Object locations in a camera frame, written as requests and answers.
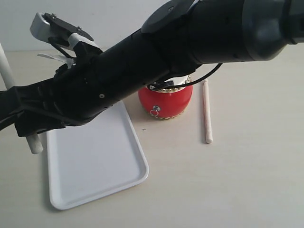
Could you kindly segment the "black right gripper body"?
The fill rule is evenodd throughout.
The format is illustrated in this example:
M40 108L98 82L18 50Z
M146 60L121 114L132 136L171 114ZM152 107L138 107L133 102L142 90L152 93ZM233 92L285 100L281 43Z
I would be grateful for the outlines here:
M92 121L115 103L169 73L160 48L140 31L103 53L87 54L50 79L17 88L26 110L19 136Z

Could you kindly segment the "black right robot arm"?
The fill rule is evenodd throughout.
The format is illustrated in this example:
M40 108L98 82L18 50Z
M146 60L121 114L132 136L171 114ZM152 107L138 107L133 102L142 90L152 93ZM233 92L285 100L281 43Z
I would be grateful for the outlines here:
M203 64L271 60L303 42L304 3L171 0L106 51L53 14L38 13L30 31L65 63L50 79L1 91L0 127L13 124L20 137L84 125L143 87L172 88L172 78Z

